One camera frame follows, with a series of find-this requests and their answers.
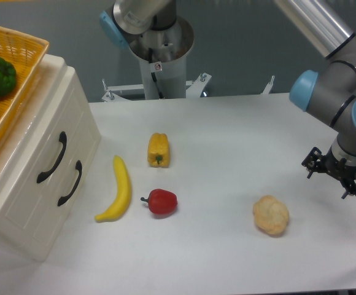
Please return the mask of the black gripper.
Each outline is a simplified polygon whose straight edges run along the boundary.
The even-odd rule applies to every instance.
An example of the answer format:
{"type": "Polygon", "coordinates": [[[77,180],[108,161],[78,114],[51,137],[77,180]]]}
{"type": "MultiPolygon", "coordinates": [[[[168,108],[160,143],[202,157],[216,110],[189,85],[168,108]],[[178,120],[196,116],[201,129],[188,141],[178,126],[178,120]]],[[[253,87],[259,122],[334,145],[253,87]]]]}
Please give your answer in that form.
{"type": "Polygon", "coordinates": [[[301,165],[308,171],[307,179],[313,173],[325,173],[337,179],[345,189],[342,199],[348,195],[356,196],[356,166],[349,165],[346,158],[337,160],[331,151],[322,155],[319,148],[313,147],[301,165]]]}

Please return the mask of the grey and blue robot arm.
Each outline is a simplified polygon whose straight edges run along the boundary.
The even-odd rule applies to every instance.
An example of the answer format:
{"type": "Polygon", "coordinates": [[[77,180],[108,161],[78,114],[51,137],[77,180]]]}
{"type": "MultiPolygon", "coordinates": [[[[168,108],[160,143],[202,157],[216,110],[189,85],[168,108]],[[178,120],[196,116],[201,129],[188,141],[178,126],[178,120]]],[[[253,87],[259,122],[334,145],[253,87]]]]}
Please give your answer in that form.
{"type": "MultiPolygon", "coordinates": [[[[277,1],[278,8],[328,60],[321,73],[305,71],[290,101],[337,132],[326,154],[314,148],[303,160],[309,173],[337,179],[356,196],[356,34],[324,1],[277,1]]],[[[176,13],[175,1],[115,1],[99,22],[119,48],[138,59],[147,99],[198,98],[210,80],[186,80],[193,29],[176,13]]]]}

